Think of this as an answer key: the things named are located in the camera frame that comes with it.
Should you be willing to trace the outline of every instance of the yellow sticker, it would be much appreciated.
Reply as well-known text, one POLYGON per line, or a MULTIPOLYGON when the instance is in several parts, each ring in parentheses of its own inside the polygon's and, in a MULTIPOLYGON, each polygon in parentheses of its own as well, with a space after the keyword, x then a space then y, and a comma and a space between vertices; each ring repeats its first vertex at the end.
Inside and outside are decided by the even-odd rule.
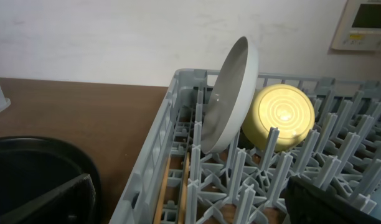
POLYGON ((350 34, 351 40, 362 40, 365 37, 363 34, 350 34))

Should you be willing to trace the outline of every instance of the wooden table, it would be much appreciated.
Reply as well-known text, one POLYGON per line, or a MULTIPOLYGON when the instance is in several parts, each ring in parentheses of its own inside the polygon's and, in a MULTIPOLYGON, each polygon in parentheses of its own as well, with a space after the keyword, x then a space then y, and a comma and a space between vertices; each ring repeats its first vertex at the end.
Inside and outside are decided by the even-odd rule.
POLYGON ((70 142, 98 167, 108 223, 158 112, 166 87, 0 78, 11 106, 0 137, 46 136, 70 142))

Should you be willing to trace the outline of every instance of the gray plastic dish rack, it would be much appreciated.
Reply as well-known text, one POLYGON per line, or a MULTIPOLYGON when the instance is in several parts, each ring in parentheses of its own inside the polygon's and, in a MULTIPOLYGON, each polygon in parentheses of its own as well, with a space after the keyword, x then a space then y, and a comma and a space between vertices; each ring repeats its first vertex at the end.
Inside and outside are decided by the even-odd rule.
MULTIPOLYGON (((381 83, 299 78, 262 73, 257 89, 286 83, 307 93, 316 124, 288 152, 275 153, 279 130, 271 128, 264 151, 239 148, 239 131, 221 154, 204 155, 200 136, 204 111, 218 70, 175 72, 110 223, 152 223, 167 159, 190 152, 186 224, 268 223, 263 212, 286 213, 282 191, 294 175, 370 213, 370 194, 381 185, 381 83), (234 215, 225 211, 232 207, 234 215)), ((171 167, 161 223, 177 223, 183 164, 171 167)))

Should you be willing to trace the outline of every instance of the white wall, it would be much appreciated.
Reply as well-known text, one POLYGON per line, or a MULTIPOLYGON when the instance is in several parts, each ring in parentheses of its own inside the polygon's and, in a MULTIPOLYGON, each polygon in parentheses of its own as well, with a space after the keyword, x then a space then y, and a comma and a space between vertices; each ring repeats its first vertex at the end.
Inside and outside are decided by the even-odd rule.
POLYGON ((329 51, 345 2, 0 0, 0 77, 167 86, 247 34, 261 72, 381 80, 381 53, 329 51))

